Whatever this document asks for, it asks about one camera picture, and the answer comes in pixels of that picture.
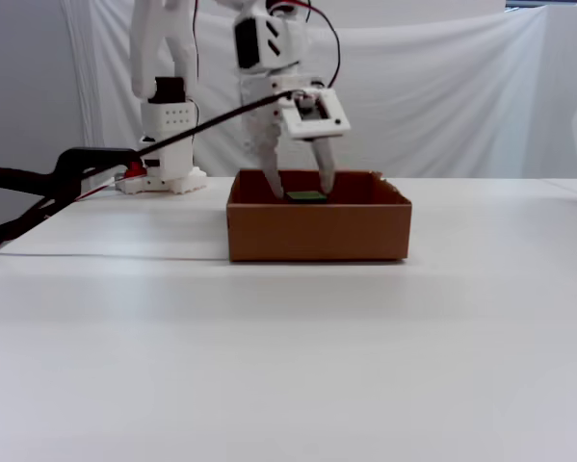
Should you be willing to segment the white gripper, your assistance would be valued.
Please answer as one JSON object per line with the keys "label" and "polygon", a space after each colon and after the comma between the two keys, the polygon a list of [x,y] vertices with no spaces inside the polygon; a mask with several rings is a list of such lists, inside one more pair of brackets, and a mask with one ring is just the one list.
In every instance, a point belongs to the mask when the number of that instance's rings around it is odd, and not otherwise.
{"label": "white gripper", "polygon": [[294,13],[239,13],[233,37],[241,103],[279,96],[276,102],[248,113],[244,121],[275,197],[284,196],[276,152],[282,129],[294,141],[311,142],[322,192],[330,194],[335,161],[323,129],[326,85],[302,70],[307,45],[304,22]]}

